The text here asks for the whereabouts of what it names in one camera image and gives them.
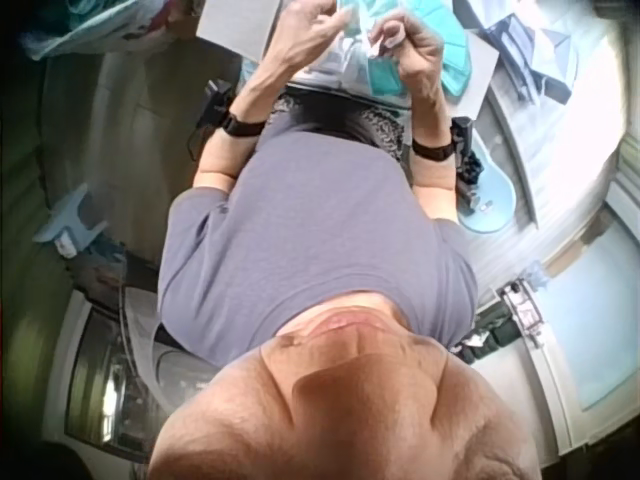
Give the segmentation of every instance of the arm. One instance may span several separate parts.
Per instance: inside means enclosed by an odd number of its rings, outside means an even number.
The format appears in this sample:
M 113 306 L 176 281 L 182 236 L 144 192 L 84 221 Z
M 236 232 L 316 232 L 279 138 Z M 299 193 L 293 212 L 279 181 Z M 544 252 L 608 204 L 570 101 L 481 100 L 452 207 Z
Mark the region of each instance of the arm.
M 266 121 L 287 81 L 281 65 L 262 63 L 229 111 L 241 122 Z M 193 186 L 213 187 L 230 193 L 253 153 L 258 138 L 236 138 L 221 128 L 217 129 L 204 147 Z
M 451 143 L 450 119 L 442 90 L 435 100 L 414 99 L 412 105 L 413 138 L 427 147 Z M 444 162 L 432 162 L 409 154 L 413 193 L 429 218 L 458 223 L 455 155 Z
M 351 18 L 351 9 L 329 15 L 335 7 L 335 0 L 294 0 L 282 12 L 267 54 L 229 109 L 239 121 L 266 121 L 291 77 L 331 45 Z M 258 138 L 216 130 L 202 152 L 193 186 L 230 193 Z
M 413 138 L 426 147 L 444 147 L 451 143 L 451 120 L 440 83 L 441 40 L 404 10 L 379 20 L 369 37 L 372 42 L 382 38 L 385 45 L 386 39 L 393 39 L 402 29 L 405 40 L 389 47 L 398 62 L 398 74 L 411 93 Z M 413 192 L 427 216 L 457 223 L 455 155 L 445 162 L 432 162 L 411 150 L 409 165 Z

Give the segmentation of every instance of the neck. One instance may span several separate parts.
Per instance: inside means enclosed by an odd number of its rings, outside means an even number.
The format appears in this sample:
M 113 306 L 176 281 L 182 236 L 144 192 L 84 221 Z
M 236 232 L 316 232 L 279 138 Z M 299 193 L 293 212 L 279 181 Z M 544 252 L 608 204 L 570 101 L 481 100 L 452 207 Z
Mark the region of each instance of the neck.
M 289 320 L 276 336 L 298 333 L 306 335 L 320 323 L 326 314 L 331 311 L 338 313 L 341 310 L 354 308 L 369 308 L 381 313 L 389 324 L 404 331 L 408 330 L 408 323 L 400 309 L 387 297 L 375 292 L 354 292 L 339 297 L 334 297 L 326 302 L 315 305 Z

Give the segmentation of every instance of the black wristwatch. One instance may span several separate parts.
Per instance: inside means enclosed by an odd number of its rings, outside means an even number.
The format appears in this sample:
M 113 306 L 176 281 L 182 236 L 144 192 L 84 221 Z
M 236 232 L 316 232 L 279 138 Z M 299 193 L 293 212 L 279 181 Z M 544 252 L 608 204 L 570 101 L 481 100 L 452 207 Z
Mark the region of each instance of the black wristwatch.
M 233 113 L 227 111 L 227 114 L 220 124 L 220 128 L 232 137 L 257 137 L 262 133 L 266 124 L 267 122 L 241 122 Z
M 456 153 L 456 146 L 453 140 L 453 135 L 451 135 L 451 143 L 449 145 L 445 145 L 444 147 L 437 147 L 437 148 L 426 147 L 421 143 L 418 143 L 415 140 L 413 140 L 411 148 L 418 156 L 425 158 L 427 160 L 431 160 L 432 162 L 444 162 L 451 155 Z

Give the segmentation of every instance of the green wall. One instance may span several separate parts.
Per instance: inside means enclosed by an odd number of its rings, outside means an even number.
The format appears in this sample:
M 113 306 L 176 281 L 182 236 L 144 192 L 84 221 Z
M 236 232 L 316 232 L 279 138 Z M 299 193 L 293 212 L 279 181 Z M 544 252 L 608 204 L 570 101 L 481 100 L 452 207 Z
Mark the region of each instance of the green wall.
M 31 241 L 48 218 L 37 163 L 45 64 L 22 58 L 3 63 L 2 415 L 4 441 L 14 444 L 40 436 L 50 366 L 72 284 L 55 247 Z

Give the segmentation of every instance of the lip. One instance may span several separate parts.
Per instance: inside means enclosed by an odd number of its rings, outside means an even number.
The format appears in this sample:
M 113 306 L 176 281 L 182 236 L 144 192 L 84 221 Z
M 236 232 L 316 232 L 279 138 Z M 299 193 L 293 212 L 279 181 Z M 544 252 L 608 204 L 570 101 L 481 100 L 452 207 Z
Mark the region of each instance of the lip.
M 387 333 L 394 333 L 393 329 L 375 314 L 362 310 L 348 310 L 329 315 L 309 332 L 308 338 L 316 338 L 325 333 L 356 325 L 376 328 Z

